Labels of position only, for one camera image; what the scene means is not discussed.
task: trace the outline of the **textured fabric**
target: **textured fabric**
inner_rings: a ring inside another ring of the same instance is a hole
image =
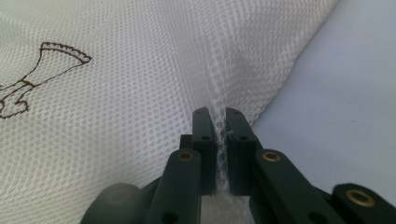
[[[203,223],[247,222],[226,193],[225,107],[257,118],[336,2],[2,1],[0,223],[79,223],[103,188],[145,186],[201,106],[223,191]]]

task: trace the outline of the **white cloth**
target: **white cloth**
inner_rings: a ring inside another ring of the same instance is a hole
[[[252,122],[336,2],[2,1],[0,223],[79,223],[103,188],[145,186],[198,107],[220,139],[226,106]],[[204,201],[204,223],[247,221]]]

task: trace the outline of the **brown embroidery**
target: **brown embroidery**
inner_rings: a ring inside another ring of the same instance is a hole
[[[66,61],[54,73],[40,73],[40,70],[48,69],[51,58],[62,57]],[[29,110],[29,104],[23,100],[23,96],[33,90],[49,82],[50,80],[67,73],[70,69],[89,63],[92,57],[84,52],[72,47],[44,42],[40,47],[40,57],[38,58],[35,68],[22,77],[16,83],[4,89],[0,89],[0,119],[8,119],[15,115],[24,113]]]

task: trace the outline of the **embroidered design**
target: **embroidered design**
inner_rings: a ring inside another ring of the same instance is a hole
[[[16,83],[0,88],[0,119],[8,119],[29,110],[23,96],[36,87],[67,73],[70,69],[89,63],[92,57],[72,47],[44,42],[40,47],[40,57],[35,68]],[[61,65],[53,66],[61,60]]]

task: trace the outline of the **brown stitching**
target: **brown stitching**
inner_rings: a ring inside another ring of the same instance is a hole
[[[60,74],[54,75],[54,76],[52,76],[52,77],[50,77],[50,78],[48,78],[48,79],[46,79],[46,80],[44,80],[44,81],[41,81],[41,83],[36,83],[36,84],[34,84],[34,83],[32,83],[32,82],[30,82],[30,81],[28,81],[28,80],[25,80],[25,79],[28,78],[30,75],[32,75],[33,72],[34,72],[34,71],[37,69],[37,67],[40,65],[41,59],[42,59],[42,57],[43,57],[43,51],[44,51],[44,50],[54,50],[54,51],[59,51],[59,52],[61,52],[61,53],[65,53],[65,54],[70,55],[70,56],[76,58],[77,60],[79,60],[79,61],[80,61],[80,64],[75,65],[75,66],[72,66],[72,67],[70,67],[70,68],[68,68],[68,69],[66,69],[66,70],[64,70],[64,71],[62,71],[62,73],[60,73]],[[35,65],[35,68],[34,68],[32,71],[30,71],[27,75],[25,75],[24,77],[22,77],[20,80],[18,80],[16,83],[12,84],[11,86],[8,86],[8,87],[6,87],[6,88],[4,88],[4,89],[2,89],[2,90],[0,89],[0,94],[1,94],[2,91],[6,91],[7,89],[10,89],[10,90],[11,90],[11,92],[6,93],[6,95],[3,96],[3,98],[0,98],[0,105],[3,106],[3,107],[0,107],[0,119],[9,119],[9,118],[14,117],[14,116],[16,116],[16,115],[18,115],[18,114],[21,114],[21,113],[24,113],[24,112],[29,111],[29,108],[30,108],[29,104],[28,104],[26,101],[22,100],[23,96],[24,96],[26,93],[30,92],[31,90],[33,90],[33,89],[36,88],[36,87],[41,86],[42,84],[45,84],[45,83],[47,83],[47,82],[53,80],[53,79],[56,78],[56,77],[59,77],[59,76],[61,76],[61,75],[64,75],[65,73],[67,73],[68,71],[70,71],[71,69],[73,69],[73,68],[75,68],[75,67],[79,67],[79,66],[82,66],[82,65],[85,64],[85,63],[89,63],[90,60],[92,59],[91,56],[87,55],[86,53],[84,53],[84,52],[82,52],[82,51],[80,51],[80,50],[78,50],[78,49],[74,49],[74,48],[72,48],[72,47],[69,47],[69,46],[66,46],[66,45],[63,45],[63,44],[59,44],[59,43],[43,42],[43,43],[41,44],[41,46],[40,46],[39,51],[40,51],[40,56],[39,56],[38,61],[37,61],[36,65]],[[5,116],[2,115],[3,110],[4,110],[7,106],[9,106],[9,105],[7,105],[7,98],[8,98],[9,96],[11,96],[11,95],[17,93],[18,91],[21,91],[23,88],[26,88],[26,87],[29,87],[29,86],[31,87],[31,89],[29,89],[29,90],[23,92],[23,93],[18,97],[18,99],[17,99],[15,102],[11,102],[11,103],[12,103],[11,106],[13,106],[13,105],[24,105],[24,109],[21,110],[21,111],[17,111],[17,112],[15,112],[15,113],[13,113],[13,114],[5,115]]]

